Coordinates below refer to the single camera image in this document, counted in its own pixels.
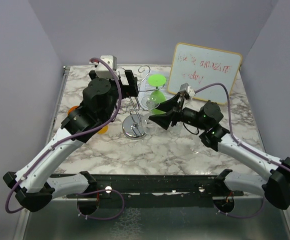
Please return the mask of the green plastic wine glass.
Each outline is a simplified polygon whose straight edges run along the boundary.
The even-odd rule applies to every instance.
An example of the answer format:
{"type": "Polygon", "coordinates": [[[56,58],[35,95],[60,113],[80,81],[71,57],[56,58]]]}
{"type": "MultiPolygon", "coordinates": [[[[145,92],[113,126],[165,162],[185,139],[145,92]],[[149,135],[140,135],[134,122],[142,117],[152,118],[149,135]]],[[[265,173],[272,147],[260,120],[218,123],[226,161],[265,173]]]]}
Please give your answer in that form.
{"type": "MultiPolygon", "coordinates": [[[[151,86],[158,87],[166,83],[166,78],[161,74],[154,74],[149,76],[148,83],[151,86]]],[[[150,95],[155,97],[158,103],[162,103],[166,100],[164,94],[160,90],[155,90],[151,92],[150,95]]],[[[152,115],[159,115],[163,113],[164,113],[163,111],[157,110],[157,108],[152,110],[152,115]]]]}

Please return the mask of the dark orange plastic wine glass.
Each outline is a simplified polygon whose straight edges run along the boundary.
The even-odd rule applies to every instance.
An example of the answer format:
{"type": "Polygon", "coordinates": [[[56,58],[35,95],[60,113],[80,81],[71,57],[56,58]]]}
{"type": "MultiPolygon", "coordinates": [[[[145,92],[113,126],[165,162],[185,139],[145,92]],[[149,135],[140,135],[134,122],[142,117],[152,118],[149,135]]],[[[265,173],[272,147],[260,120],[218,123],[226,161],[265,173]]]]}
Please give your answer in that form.
{"type": "Polygon", "coordinates": [[[71,107],[68,111],[67,111],[67,116],[75,116],[77,115],[77,111],[76,109],[78,108],[79,106],[78,105],[75,105],[73,107],[71,107]]]}

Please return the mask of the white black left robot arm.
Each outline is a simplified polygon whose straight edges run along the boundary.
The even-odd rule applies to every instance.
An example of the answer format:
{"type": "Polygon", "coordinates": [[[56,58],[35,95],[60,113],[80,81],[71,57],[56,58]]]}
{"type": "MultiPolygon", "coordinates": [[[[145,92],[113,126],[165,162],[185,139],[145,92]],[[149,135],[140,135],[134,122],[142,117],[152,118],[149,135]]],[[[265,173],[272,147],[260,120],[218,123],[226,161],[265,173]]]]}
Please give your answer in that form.
{"type": "Polygon", "coordinates": [[[71,194],[87,198],[95,193],[97,182],[86,171],[59,178],[51,175],[76,149],[114,121],[122,99],[138,96],[137,77],[131,70],[124,73],[127,85],[90,71],[82,102],[62,121],[51,141],[22,169],[3,176],[21,208],[36,212],[54,198],[71,194]]]}

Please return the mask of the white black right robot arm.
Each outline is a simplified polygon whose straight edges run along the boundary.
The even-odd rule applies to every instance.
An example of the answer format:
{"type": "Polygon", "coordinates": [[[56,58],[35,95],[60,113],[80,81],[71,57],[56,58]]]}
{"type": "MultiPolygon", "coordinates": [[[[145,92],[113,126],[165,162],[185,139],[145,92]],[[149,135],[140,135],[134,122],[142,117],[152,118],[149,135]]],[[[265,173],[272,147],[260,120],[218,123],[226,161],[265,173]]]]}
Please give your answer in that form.
{"type": "Polygon", "coordinates": [[[225,170],[214,183],[215,192],[221,196],[230,191],[252,193],[286,210],[290,206],[290,157],[280,159],[237,139],[220,125],[223,114],[215,102],[208,101],[196,111],[184,107],[184,100],[179,97],[177,94],[160,103],[162,114],[151,115],[149,120],[165,130],[178,122],[202,130],[199,138],[204,146],[238,160],[255,172],[255,175],[242,175],[225,170]]]}

